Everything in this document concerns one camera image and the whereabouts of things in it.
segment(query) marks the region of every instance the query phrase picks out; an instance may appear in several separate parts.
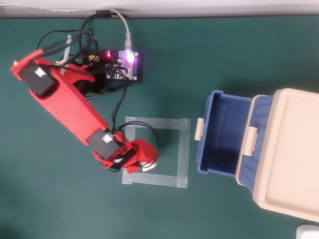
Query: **beige box lid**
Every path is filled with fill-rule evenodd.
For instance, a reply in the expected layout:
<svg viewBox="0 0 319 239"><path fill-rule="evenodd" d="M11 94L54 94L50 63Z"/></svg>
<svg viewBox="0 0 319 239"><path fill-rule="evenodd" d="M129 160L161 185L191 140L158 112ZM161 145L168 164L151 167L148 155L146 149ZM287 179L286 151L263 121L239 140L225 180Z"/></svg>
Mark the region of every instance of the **beige box lid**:
<svg viewBox="0 0 319 239"><path fill-rule="evenodd" d="M253 199L263 209L319 222L319 94L276 91Z"/></svg>

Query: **white wall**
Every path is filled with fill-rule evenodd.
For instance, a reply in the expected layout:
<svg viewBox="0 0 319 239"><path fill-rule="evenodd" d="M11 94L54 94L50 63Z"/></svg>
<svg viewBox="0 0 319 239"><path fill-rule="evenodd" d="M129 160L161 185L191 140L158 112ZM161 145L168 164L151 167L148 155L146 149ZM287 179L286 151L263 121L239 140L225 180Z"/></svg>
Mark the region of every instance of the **white wall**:
<svg viewBox="0 0 319 239"><path fill-rule="evenodd" d="M14 3L56 9L109 7L116 8L129 16L319 13L319 0L15 0ZM0 7L2 17L50 15L61 14L17 7Z"/></svg>

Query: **glowing light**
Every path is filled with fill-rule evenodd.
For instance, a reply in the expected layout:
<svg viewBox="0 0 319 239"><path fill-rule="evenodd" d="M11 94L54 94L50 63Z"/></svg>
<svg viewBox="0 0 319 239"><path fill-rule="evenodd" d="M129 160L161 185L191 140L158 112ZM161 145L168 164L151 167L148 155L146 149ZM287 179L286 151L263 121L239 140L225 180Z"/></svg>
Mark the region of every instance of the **glowing light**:
<svg viewBox="0 0 319 239"><path fill-rule="evenodd" d="M134 62L134 53L132 51L127 51L126 52L126 59L129 63Z"/></svg>

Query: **blue plastic bin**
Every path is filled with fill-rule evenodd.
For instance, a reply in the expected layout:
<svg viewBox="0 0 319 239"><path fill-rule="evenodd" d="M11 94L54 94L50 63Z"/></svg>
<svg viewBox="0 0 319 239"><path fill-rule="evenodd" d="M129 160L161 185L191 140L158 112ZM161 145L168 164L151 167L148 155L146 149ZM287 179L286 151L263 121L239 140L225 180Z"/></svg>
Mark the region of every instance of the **blue plastic bin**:
<svg viewBox="0 0 319 239"><path fill-rule="evenodd" d="M205 125L196 156L200 173L235 177L250 103L251 98L219 90L207 98Z"/></svg>

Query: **connector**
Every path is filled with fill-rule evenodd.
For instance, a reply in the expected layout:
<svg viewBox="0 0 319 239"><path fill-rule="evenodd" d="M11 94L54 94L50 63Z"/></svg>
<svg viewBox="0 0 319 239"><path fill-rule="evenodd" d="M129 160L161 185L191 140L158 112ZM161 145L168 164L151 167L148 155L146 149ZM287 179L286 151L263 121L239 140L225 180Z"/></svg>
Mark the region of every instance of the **connector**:
<svg viewBox="0 0 319 239"><path fill-rule="evenodd" d="M132 42L131 42L131 33L126 33L126 39L125 39L125 50L132 50Z"/></svg>

